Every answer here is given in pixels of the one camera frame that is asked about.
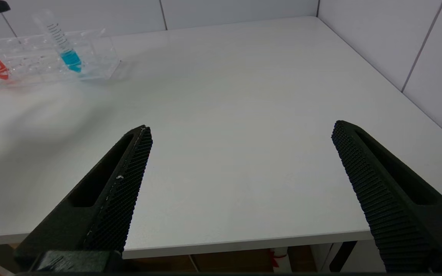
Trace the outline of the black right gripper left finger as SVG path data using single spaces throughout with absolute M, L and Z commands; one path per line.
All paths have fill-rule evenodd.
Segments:
M 117 271 L 152 149 L 151 129 L 132 129 L 14 251 L 22 271 Z

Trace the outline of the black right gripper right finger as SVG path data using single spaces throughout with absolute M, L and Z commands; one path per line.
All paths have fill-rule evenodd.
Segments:
M 442 195 L 361 127 L 331 139 L 386 271 L 442 274 Z

